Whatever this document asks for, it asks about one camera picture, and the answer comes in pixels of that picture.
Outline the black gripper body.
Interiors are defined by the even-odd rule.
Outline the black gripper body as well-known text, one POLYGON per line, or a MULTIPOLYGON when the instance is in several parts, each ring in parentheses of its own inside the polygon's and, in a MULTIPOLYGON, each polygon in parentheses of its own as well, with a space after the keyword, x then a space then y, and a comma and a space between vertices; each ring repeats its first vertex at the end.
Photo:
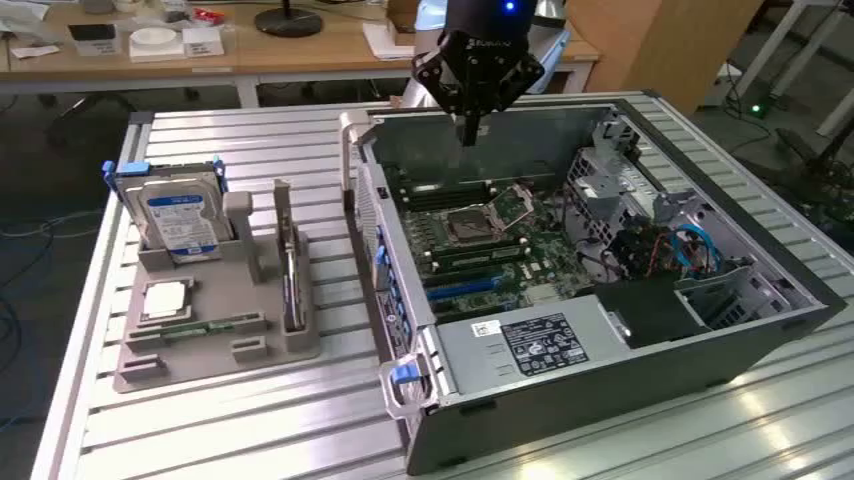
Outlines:
POLYGON ((457 81, 453 111, 466 117, 506 110, 535 83, 529 32, 533 1, 451 1, 441 58, 457 81))

